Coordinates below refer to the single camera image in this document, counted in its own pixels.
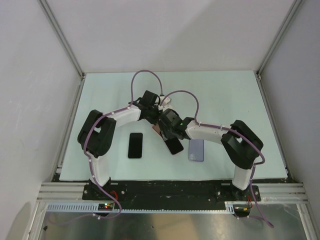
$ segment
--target cable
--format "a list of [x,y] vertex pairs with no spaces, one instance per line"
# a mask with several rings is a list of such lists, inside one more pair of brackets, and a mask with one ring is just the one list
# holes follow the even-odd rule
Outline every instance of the cable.
[[158,79],[158,81],[159,81],[159,83],[160,83],[160,89],[161,89],[161,94],[160,94],[160,96],[163,96],[163,95],[164,95],[163,89],[162,89],[162,82],[161,82],[161,80],[160,80],[160,78],[158,77],[157,74],[155,74],[153,71],[145,70],[145,69],[144,69],[144,70],[137,71],[137,72],[133,75],[132,80],[131,80],[131,102],[130,102],[129,107],[130,107],[130,106],[133,104],[133,102],[134,102],[134,80],[135,80],[136,76],[137,76],[139,73],[151,73],[151,74],[153,74],[153,75],[156,77],[156,79]]
[[251,198],[250,198],[250,195],[248,195],[248,209],[252,209],[252,208],[253,208],[253,205],[251,202]]
[[158,106],[159,106],[160,103],[161,103],[161,99],[160,99],[160,97],[158,95],[156,97],[159,99],[159,101],[158,101]]
[[197,121],[197,116],[198,116],[198,111],[199,111],[199,101],[198,98],[190,91],[186,91],[186,90],[176,90],[176,91],[172,91],[170,93],[168,93],[167,95],[165,95],[165,97],[162,99],[160,106],[162,106],[162,104],[164,103],[165,99],[175,93],[186,93],[186,94],[190,94],[196,101],[196,110],[195,110],[195,114],[194,114],[194,121],[196,124],[199,124]]
[[117,199],[117,200],[118,200],[118,194],[116,193],[116,191],[115,191],[115,190],[112,190],[110,193],[111,193],[111,194],[114,194],[114,195],[115,195],[115,199]]
[[240,138],[242,138],[245,142],[247,142],[247,143],[259,154],[259,156],[261,157],[262,161],[253,164],[252,173],[251,173],[250,181],[249,181],[249,188],[250,188],[250,190],[251,190],[251,193],[252,193],[253,200],[254,200],[254,203],[255,203],[255,205],[256,205],[256,208],[257,208],[258,211],[260,212],[261,216],[250,216],[250,218],[253,218],[253,219],[263,219],[270,228],[274,228],[275,226],[274,226],[271,222],[269,222],[269,221],[267,220],[267,218],[265,217],[265,215],[264,215],[263,212],[261,211],[260,206],[259,206],[259,204],[258,204],[258,202],[257,202],[257,200],[256,200],[253,187],[252,187],[252,182],[253,182],[253,177],[254,177],[254,174],[255,174],[256,166],[257,166],[257,165],[264,164],[264,163],[266,162],[265,156],[261,153],[261,151],[260,151],[249,139],[247,139],[244,135],[242,135],[241,133],[237,132],[236,130],[233,130],[233,129],[231,129],[231,128],[229,128],[229,127],[225,127],[225,126],[218,126],[218,125],[214,125],[214,124],[206,124],[206,123],[201,123],[201,122],[199,122],[199,121],[197,120],[198,111],[199,111],[199,101],[198,101],[197,97],[196,97],[192,92],[189,92],[189,91],[186,91],[186,90],[177,90],[177,91],[170,92],[169,94],[167,94],[167,95],[164,97],[164,99],[163,99],[162,102],[160,103],[160,106],[163,104],[164,100],[165,100],[168,96],[170,96],[170,95],[172,95],[172,94],[175,94],[175,93],[187,93],[187,94],[190,94],[191,96],[193,96],[193,98],[194,98],[195,101],[196,101],[196,111],[195,111],[195,114],[194,114],[194,121],[195,121],[196,124],[198,124],[199,126],[203,126],[203,127],[210,127],[210,128],[222,129],[222,130],[230,131],[230,132],[238,135]]

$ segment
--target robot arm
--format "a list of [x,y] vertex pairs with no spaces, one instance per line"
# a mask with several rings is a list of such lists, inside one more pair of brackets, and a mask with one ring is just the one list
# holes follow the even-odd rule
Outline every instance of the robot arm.
[[[239,142],[237,140],[239,136],[222,128],[211,127],[216,125],[199,125],[191,117],[182,120],[178,113],[172,109],[166,109],[160,114],[158,124],[161,134],[167,139],[174,137],[189,140],[202,139],[223,145],[235,165],[232,184],[242,191],[248,187],[258,153],[244,140]],[[243,121],[236,120],[233,124],[224,127],[236,130],[249,139],[259,150],[262,149],[262,141]]]
[[[99,156],[103,156],[110,149],[115,128],[145,119],[153,125],[159,125],[164,140],[172,138],[203,139],[222,144],[231,161],[235,164],[232,184],[244,191],[249,185],[253,163],[258,157],[258,153],[245,141],[239,142],[237,140],[239,137],[228,130],[213,128],[209,124],[206,124],[207,126],[198,125],[192,117],[186,117],[182,120],[178,113],[170,107],[160,108],[156,103],[158,97],[155,93],[146,91],[142,98],[134,101],[126,110],[105,117],[96,126],[100,128],[100,132],[93,131],[87,144],[87,151],[92,155],[92,167],[97,182],[103,186],[110,178],[107,161],[99,159]],[[78,142],[82,149],[91,127],[102,115],[101,112],[93,110],[87,117],[78,135]],[[263,143],[244,122],[236,120],[227,127],[244,135],[259,150],[262,149]]]

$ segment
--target white enclosure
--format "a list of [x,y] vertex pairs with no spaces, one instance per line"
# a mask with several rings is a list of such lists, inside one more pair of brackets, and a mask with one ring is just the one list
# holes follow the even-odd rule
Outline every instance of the white enclosure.
[[[85,74],[140,69],[253,74],[269,59],[301,2],[1,1],[0,239],[28,235],[41,183],[51,180],[64,158]],[[262,74],[289,166],[305,182],[318,216],[313,176],[319,175],[319,8],[317,0],[303,6]],[[265,109],[263,115],[274,149],[277,136]],[[280,160],[280,152],[271,157]],[[286,175],[285,169],[274,175]]]

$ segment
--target purple cable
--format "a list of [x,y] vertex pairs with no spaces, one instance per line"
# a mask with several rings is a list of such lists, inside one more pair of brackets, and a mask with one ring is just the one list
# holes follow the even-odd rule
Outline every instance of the purple cable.
[[157,74],[155,74],[153,71],[150,71],[150,70],[140,70],[140,71],[137,71],[133,77],[132,77],[132,80],[131,80],[131,102],[130,102],[130,106],[132,105],[132,103],[134,102],[134,80],[136,78],[136,76],[139,74],[139,73],[151,73],[153,74],[159,81],[160,83],[160,89],[161,89],[161,94],[160,95],[163,95],[163,89],[162,89],[162,82],[160,80],[160,78],[158,77]]
[[260,209],[260,206],[257,202],[257,199],[255,197],[255,193],[254,193],[254,190],[253,190],[253,187],[252,187],[252,181],[253,181],[253,177],[254,177],[254,174],[255,174],[255,170],[256,170],[256,166],[257,165],[261,165],[261,164],[264,164],[266,162],[266,159],[265,159],[265,156],[261,153],[261,151],[249,140],[247,139],[244,135],[242,135],[241,133],[237,132],[236,130],[233,130],[229,127],[225,127],[225,126],[218,126],[218,125],[213,125],[213,124],[206,124],[206,123],[200,123],[198,122],[197,120],[197,115],[198,115],[198,111],[199,111],[199,101],[197,99],[197,97],[192,93],[192,92],[189,92],[189,91],[186,91],[186,90],[177,90],[177,91],[173,91],[173,92],[170,92],[169,94],[167,94],[163,100],[161,101],[160,103],[160,106],[163,104],[164,100],[172,95],[172,94],[175,94],[175,93],[187,93],[187,94],[190,94],[191,96],[193,96],[193,98],[195,99],[196,101],[196,111],[195,111],[195,115],[194,115],[194,121],[196,124],[198,124],[199,126],[204,126],[204,127],[210,127],[210,128],[215,128],[215,129],[222,129],[222,130],[226,130],[226,131],[230,131],[236,135],[238,135],[240,138],[242,138],[244,141],[246,141],[258,154],[259,156],[261,157],[262,161],[261,162],[257,162],[257,163],[254,163],[253,164],[253,167],[252,167],[252,173],[251,173],[251,176],[250,176],[250,181],[249,181],[249,187],[250,187],[250,190],[251,190],[251,194],[253,196],[253,200],[254,200],[254,203],[256,205],[256,208],[258,209],[258,211],[260,212],[261,216],[250,216],[250,218],[253,218],[253,219],[263,219],[266,224],[270,227],[270,228],[274,228],[275,226],[269,222],[267,220],[267,218],[265,217],[265,215],[263,214],[263,212],[261,211]]
[[165,99],[172,95],[172,94],[175,94],[175,93],[187,93],[187,94],[190,94],[196,101],[196,110],[195,110],[195,115],[194,115],[194,121],[196,124],[199,124],[198,121],[197,121],[197,116],[198,116],[198,111],[199,111],[199,101],[198,101],[198,98],[190,91],[186,91],[186,90],[177,90],[177,91],[172,91],[170,93],[168,93],[167,95],[164,96],[163,100],[161,101],[160,103],[160,106],[162,106],[162,104],[164,103]]

